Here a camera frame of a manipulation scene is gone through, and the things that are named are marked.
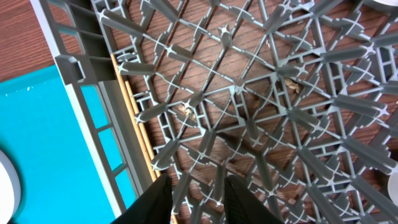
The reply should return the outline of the white cup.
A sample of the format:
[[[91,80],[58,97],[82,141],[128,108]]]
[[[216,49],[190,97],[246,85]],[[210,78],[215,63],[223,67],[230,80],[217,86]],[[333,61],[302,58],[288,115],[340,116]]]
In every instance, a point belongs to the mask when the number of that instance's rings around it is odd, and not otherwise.
[[[387,191],[392,202],[398,205],[398,173],[393,173],[387,183]]]

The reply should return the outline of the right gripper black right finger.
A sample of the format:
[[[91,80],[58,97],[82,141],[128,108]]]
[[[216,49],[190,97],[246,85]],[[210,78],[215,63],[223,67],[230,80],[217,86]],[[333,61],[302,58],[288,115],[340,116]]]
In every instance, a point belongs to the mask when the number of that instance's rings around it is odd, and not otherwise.
[[[227,224],[283,224],[235,175],[224,178]]]

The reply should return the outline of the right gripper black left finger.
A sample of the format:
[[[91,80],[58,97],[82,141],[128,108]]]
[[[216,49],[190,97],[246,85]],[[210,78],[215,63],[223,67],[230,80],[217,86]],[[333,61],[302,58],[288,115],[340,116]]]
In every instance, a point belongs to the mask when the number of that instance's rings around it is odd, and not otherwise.
[[[172,205],[172,179],[162,174],[111,224],[169,224]]]

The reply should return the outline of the white round bowl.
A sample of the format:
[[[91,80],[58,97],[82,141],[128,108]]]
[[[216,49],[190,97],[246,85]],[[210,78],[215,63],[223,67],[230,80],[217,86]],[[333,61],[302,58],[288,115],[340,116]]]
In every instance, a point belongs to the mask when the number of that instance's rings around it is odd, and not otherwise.
[[[397,0],[364,0],[368,6],[397,7]]]

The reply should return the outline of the wooden chopstick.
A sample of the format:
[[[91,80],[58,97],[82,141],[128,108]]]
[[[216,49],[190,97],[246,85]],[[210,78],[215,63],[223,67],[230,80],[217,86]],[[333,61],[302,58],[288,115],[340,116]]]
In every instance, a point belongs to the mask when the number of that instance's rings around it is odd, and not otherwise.
[[[125,86],[125,81],[128,81],[128,80],[125,80],[122,77],[122,75],[120,74],[119,68],[118,68],[118,62],[117,62],[116,57],[114,56],[114,54],[111,54],[111,60],[112,60],[112,64],[113,64],[113,67],[114,67],[115,74],[116,74],[116,78],[118,80],[118,83],[119,83],[119,86],[120,86],[120,89],[121,89],[121,92],[122,92],[122,95],[123,95],[123,98],[124,98],[125,105],[127,107],[128,113],[129,113],[129,117],[130,117],[131,123],[132,123],[132,125],[134,127],[134,130],[136,132],[136,136],[137,136],[137,139],[139,141],[139,145],[140,145],[142,154],[144,156],[144,161],[146,163],[147,170],[149,171],[150,177],[151,177],[152,181],[154,182],[158,177],[152,172],[151,169],[149,169],[149,165],[147,163],[147,162],[149,162],[149,156],[146,154],[145,144],[144,144],[144,141],[142,140],[140,129],[139,129],[138,123],[136,121],[135,114],[134,114],[134,111],[133,111],[133,108],[132,108],[132,104],[131,104],[131,101],[130,101],[130,96],[129,96],[129,94],[127,92],[127,89],[126,89],[126,86]]]
[[[140,113],[139,107],[138,107],[138,105],[136,103],[136,100],[134,98],[134,95],[133,95],[133,92],[132,92],[132,89],[131,89],[131,86],[130,86],[130,82],[129,81],[125,81],[125,86],[126,86],[128,94],[130,96],[130,101],[131,101],[131,104],[132,104],[132,108],[133,108],[134,114]],[[147,162],[148,165],[149,165],[149,169],[151,169],[152,172],[157,177],[159,177],[160,176],[160,172],[158,170],[154,170],[153,166],[151,164],[153,158],[155,157],[155,154],[154,154],[153,147],[152,147],[152,145],[150,143],[150,139],[149,139],[149,136],[147,134],[146,128],[144,126],[144,123],[139,123],[138,126],[139,126],[139,129],[140,129],[142,140],[144,141],[144,144],[145,144],[146,154],[149,156],[149,162]]]

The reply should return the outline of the pink plate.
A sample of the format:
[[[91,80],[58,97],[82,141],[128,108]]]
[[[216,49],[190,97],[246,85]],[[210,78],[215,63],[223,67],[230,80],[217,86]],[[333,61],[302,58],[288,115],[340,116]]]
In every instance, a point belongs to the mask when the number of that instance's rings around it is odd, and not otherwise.
[[[17,212],[21,202],[21,183],[18,173],[1,151],[1,223],[7,223]]]

